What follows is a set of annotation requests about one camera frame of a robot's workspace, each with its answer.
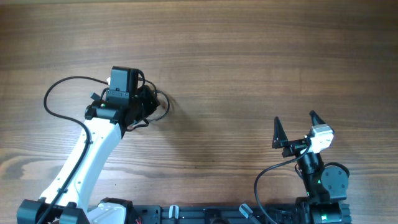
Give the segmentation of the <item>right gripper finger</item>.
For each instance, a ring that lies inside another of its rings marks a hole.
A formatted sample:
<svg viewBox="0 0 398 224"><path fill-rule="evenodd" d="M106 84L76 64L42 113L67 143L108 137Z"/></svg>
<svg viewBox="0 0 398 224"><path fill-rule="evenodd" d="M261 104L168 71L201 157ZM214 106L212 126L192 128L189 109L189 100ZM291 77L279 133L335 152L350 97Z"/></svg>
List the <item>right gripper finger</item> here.
<svg viewBox="0 0 398 224"><path fill-rule="evenodd" d="M279 149L288 145L288 138L282 127L282 123L278 116L274 118L274 135L272 139L272 148Z"/></svg>
<svg viewBox="0 0 398 224"><path fill-rule="evenodd" d="M324 120L322 120L321 117L319 117L319 115L317 115L317 113L314 110L311 110L311 112L309 112L309 115L311 117L311 122L313 126L326 124L326 122L324 122Z"/></svg>

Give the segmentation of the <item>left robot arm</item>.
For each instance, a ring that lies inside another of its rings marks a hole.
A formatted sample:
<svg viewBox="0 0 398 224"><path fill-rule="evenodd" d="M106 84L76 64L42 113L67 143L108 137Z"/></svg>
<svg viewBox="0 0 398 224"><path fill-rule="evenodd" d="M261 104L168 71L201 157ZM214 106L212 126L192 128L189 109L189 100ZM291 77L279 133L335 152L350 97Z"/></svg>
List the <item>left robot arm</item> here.
<svg viewBox="0 0 398 224"><path fill-rule="evenodd" d="M24 200L18 223L139 223L130 200L105 198L89 210L91 193L105 162L126 132L146 127L160 105L137 68L113 67L102 94L91 93L92 104L82 131L55 180L38 200Z"/></svg>

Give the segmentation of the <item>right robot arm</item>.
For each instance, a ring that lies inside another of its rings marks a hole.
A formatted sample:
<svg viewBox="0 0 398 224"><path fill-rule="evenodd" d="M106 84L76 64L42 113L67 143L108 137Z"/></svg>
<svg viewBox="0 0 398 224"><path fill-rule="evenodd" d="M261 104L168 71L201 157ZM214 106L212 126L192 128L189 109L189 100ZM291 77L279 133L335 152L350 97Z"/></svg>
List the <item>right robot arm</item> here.
<svg viewBox="0 0 398 224"><path fill-rule="evenodd" d="M274 119L272 147L283 157L296 159L295 170L303 180L306 197L296 199L301 223L351 223L347 198L349 170L337 162L324 163L320 152L331 146L334 130L311 111L312 127L302 139L288 140L278 117Z"/></svg>

